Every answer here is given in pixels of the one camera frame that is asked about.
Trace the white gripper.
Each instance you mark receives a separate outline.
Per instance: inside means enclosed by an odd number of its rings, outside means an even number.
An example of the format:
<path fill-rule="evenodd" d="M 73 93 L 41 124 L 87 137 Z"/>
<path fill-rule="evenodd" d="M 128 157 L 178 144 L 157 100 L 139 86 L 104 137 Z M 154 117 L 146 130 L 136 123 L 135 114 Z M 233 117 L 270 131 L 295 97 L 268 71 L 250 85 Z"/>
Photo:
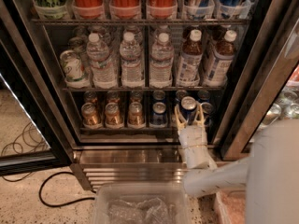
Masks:
<path fill-rule="evenodd" d="M 216 162 L 212 159 L 207 148 L 207 136 L 203 108 L 197 104 L 193 123 L 196 126 L 187 126 L 186 119 L 179 110 L 179 105 L 174 108 L 178 132 L 178 140 L 182 146 L 188 169 L 215 169 Z"/>

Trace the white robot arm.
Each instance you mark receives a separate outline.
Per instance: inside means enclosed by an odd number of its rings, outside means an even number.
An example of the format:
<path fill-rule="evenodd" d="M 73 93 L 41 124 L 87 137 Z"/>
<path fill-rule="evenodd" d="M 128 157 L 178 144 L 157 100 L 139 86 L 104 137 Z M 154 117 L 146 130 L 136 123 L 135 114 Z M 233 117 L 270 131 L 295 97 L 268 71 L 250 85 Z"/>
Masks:
<path fill-rule="evenodd" d="M 174 108 L 188 172 L 185 192 L 200 198 L 220 190 L 246 190 L 246 224 L 299 224 L 299 120 L 284 119 L 258 133 L 250 154 L 219 167 L 207 149 L 204 115 L 192 124 Z"/>

